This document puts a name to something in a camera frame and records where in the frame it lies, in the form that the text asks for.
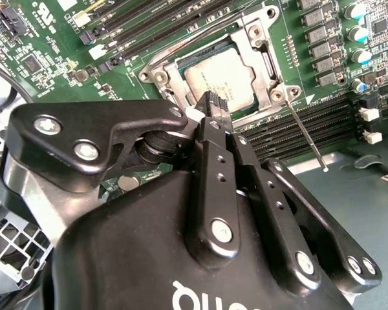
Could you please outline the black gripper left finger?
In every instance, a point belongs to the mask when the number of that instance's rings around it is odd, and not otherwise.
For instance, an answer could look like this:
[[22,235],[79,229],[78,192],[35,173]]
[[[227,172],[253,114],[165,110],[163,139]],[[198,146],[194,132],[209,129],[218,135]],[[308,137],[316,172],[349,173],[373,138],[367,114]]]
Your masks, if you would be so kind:
[[0,200],[57,242],[98,206],[104,180],[170,163],[195,173],[188,251],[217,269],[240,250],[230,125],[213,94],[185,110],[165,99],[20,105],[6,130]]

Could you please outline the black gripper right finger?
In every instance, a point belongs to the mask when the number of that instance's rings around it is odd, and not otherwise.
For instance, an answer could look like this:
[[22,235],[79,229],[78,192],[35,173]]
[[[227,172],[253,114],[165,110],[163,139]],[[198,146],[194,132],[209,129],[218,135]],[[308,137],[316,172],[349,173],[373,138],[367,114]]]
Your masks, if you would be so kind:
[[374,260],[281,163],[260,163],[252,146],[226,127],[218,154],[219,274],[226,287],[276,285],[290,293],[332,287],[364,293],[379,286]]

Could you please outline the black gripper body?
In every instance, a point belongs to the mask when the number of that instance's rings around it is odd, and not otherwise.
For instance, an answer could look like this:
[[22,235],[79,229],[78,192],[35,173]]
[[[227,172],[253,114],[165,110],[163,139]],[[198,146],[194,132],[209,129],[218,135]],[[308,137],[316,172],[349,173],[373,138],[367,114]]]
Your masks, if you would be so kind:
[[171,172],[77,219],[54,250],[42,308],[350,309],[326,276],[306,296],[277,284],[243,196],[239,254],[221,269],[199,264],[184,242],[190,183]]

